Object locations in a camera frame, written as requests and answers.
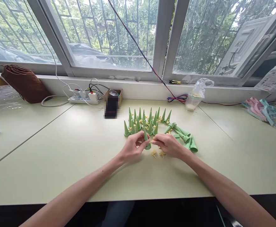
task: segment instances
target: green plastic tube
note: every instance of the green plastic tube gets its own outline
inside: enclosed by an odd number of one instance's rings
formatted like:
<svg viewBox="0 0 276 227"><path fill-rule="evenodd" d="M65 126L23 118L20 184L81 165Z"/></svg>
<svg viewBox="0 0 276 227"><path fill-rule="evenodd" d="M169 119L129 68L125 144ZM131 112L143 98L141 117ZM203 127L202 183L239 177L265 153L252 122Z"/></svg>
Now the green plastic tube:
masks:
<svg viewBox="0 0 276 227"><path fill-rule="evenodd" d="M194 137L191 138L191 145L189 147L190 151L193 152L193 153L196 153L198 152L198 148L195 144L195 140L194 140Z"/></svg>

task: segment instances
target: window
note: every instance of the window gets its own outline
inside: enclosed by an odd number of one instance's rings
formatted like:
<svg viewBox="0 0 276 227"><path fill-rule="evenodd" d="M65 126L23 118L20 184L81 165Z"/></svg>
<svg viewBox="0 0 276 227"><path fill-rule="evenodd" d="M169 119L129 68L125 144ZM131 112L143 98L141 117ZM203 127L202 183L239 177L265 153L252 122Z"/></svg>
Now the window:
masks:
<svg viewBox="0 0 276 227"><path fill-rule="evenodd" d="M165 81L254 86L276 65L276 0L110 2ZM58 75L158 81L108 0L0 0L0 64L55 75L52 54Z"/></svg>
<svg viewBox="0 0 276 227"><path fill-rule="evenodd" d="M169 46L177 51L168 51L164 79L194 83L207 76L216 85L242 86L255 52L267 48L261 40L269 43L276 32L276 0L191 0L185 17L176 9L183 29L172 28Z"/></svg>
<svg viewBox="0 0 276 227"><path fill-rule="evenodd" d="M35 21L43 33L36 18ZM44 33L43 36L56 63L61 64ZM0 61L55 64L23 1L0 0Z"/></svg>
<svg viewBox="0 0 276 227"><path fill-rule="evenodd" d="M112 1L150 63L159 0ZM77 67L151 71L105 0L51 0Z"/></svg>

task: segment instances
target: window glass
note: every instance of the window glass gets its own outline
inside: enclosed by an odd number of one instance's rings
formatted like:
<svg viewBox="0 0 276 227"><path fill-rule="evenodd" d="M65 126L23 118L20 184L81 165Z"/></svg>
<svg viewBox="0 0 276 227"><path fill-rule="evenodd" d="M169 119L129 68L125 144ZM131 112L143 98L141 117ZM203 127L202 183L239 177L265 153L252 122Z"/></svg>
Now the window glass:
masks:
<svg viewBox="0 0 276 227"><path fill-rule="evenodd" d="M159 0L111 2L152 64ZM107 0L51 0L51 5L75 66L151 70Z"/></svg>
<svg viewBox="0 0 276 227"><path fill-rule="evenodd" d="M39 30L61 64L35 15ZM55 64L23 0L0 0L0 61Z"/></svg>
<svg viewBox="0 0 276 227"><path fill-rule="evenodd" d="M234 77L276 13L276 0L191 0L174 74Z"/></svg>

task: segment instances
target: red wire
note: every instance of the red wire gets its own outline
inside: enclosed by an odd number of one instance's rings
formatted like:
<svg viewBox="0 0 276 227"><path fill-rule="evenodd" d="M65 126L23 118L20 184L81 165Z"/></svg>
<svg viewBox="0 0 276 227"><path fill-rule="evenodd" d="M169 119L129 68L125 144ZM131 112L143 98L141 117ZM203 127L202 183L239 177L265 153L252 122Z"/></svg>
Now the red wire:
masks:
<svg viewBox="0 0 276 227"><path fill-rule="evenodd" d="M146 60L146 62L150 65L152 71L153 71L153 72L155 73L155 75L160 79L160 81L164 84L164 86L169 90L169 92L170 92L170 93L172 94L172 96L174 97L173 99L176 99L176 100L178 100L179 102L181 102L182 104L184 104L182 100L179 100L178 97L174 96L174 94L173 94L173 93L171 92L171 90L166 86L166 84L164 83L164 81L163 81L163 80L160 78L160 76L158 76L158 74L155 72L155 70L154 70L153 67L151 66L150 62L149 62L149 61L147 60L147 58L144 56L142 50L140 49L140 47L139 47L138 43L136 42L136 40L134 39L133 35L132 35L131 32L128 30L128 28L126 27L126 25L123 23L123 21L121 20L119 14L117 13L117 11L115 10L115 8L113 7L111 1L110 1L110 0L108 0L108 1L109 1L110 5L111 5L113 11L115 12L116 16L119 18L119 20L121 21L122 25L124 26L125 30L126 30L126 31L128 32L128 34L131 36L132 40L136 43L136 45L137 45L139 51L141 52L142 56L144 57L144 59Z"/></svg>

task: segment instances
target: yellow clip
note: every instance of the yellow clip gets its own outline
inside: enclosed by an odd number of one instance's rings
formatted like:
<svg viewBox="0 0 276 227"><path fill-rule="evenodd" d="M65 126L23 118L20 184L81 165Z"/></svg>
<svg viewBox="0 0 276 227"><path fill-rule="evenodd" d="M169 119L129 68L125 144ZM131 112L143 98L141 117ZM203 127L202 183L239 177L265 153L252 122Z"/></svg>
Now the yellow clip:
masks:
<svg viewBox="0 0 276 227"><path fill-rule="evenodd" d="M151 155L152 155L154 158L156 158L156 156L155 156L156 153L157 153L157 151L154 150L154 151L151 153Z"/></svg>
<svg viewBox="0 0 276 227"><path fill-rule="evenodd" d="M166 155L166 153L160 152L159 155L162 155L162 158L164 158L164 155Z"/></svg>

